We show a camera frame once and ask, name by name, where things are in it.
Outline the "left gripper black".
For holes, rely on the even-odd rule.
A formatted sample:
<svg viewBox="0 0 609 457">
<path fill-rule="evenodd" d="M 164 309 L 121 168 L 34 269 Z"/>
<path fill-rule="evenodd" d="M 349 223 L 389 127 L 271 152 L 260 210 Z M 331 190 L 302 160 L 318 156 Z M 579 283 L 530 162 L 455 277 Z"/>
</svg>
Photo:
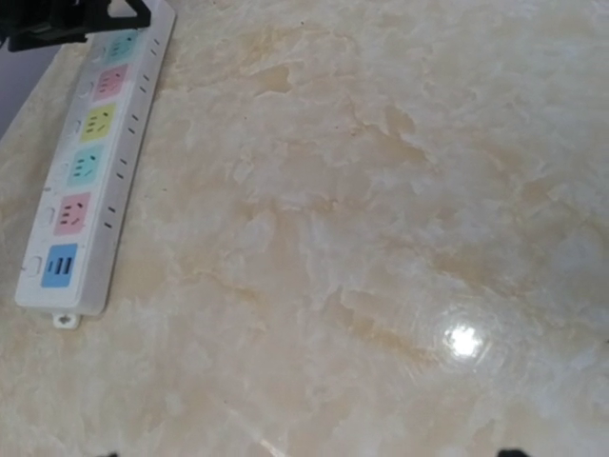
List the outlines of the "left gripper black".
<svg viewBox="0 0 609 457">
<path fill-rule="evenodd" d="M 91 33 L 138 30 L 150 26 L 143 1 L 128 1 L 132 16 L 109 14 L 109 1 L 13 0 L 1 3 L 1 44 L 26 51 L 85 43 Z"/>
</svg>

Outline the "white multicolour power strip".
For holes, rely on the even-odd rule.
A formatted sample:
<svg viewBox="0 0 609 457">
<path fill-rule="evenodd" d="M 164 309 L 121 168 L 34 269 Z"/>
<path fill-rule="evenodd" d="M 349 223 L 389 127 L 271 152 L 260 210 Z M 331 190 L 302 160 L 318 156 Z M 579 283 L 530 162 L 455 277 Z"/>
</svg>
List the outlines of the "white multicolour power strip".
<svg viewBox="0 0 609 457">
<path fill-rule="evenodd" d="M 176 13 L 148 1 L 146 28 L 92 41 L 30 231 L 15 301 L 75 329 L 101 314 Z"/>
</svg>

